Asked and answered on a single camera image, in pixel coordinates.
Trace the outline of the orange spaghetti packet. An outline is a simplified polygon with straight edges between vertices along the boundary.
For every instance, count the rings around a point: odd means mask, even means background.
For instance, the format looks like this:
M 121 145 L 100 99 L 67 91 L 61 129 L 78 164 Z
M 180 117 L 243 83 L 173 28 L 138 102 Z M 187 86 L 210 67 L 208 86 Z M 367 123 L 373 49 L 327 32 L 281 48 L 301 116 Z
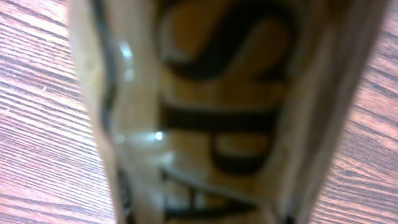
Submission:
M 308 223 L 389 1 L 71 0 L 117 223 Z

